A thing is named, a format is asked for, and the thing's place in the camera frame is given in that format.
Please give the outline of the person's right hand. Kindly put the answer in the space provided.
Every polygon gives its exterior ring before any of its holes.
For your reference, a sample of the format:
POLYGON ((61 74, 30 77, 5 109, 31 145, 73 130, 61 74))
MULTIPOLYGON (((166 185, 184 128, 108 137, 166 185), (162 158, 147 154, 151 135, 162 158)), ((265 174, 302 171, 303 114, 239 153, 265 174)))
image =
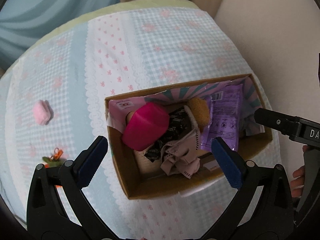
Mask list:
POLYGON ((292 174, 293 180, 290 183, 292 198, 299 198, 302 196, 305 182, 305 165, 295 170, 292 174))

